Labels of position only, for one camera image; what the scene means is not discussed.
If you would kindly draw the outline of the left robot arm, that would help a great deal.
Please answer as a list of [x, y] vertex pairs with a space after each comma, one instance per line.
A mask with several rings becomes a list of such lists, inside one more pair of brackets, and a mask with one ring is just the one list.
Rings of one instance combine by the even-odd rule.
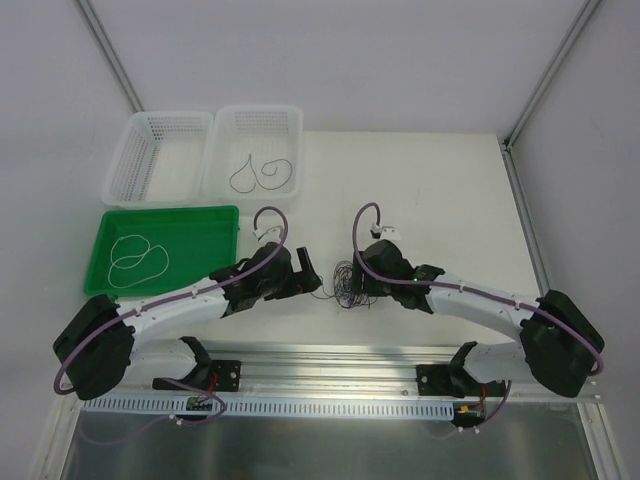
[[296, 253], [298, 270], [284, 246], [268, 242], [252, 257], [166, 294], [131, 302], [90, 298], [53, 343], [60, 362], [55, 392], [93, 400], [126, 383], [212, 391], [221, 376], [203, 344], [166, 334], [249, 310], [260, 300], [315, 292], [322, 281], [308, 252], [300, 247]]

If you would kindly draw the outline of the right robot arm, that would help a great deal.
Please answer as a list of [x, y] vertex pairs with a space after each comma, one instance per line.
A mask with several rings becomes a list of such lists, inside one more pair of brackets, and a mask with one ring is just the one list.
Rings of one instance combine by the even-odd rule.
[[461, 318], [508, 337], [493, 345], [466, 342], [448, 364], [422, 373], [440, 395], [464, 398], [487, 388], [498, 396], [509, 381], [535, 380], [575, 398], [602, 370], [604, 339], [561, 291], [537, 297], [484, 289], [439, 267], [412, 266], [389, 240], [355, 251], [353, 263], [359, 294], [390, 297], [408, 310]]

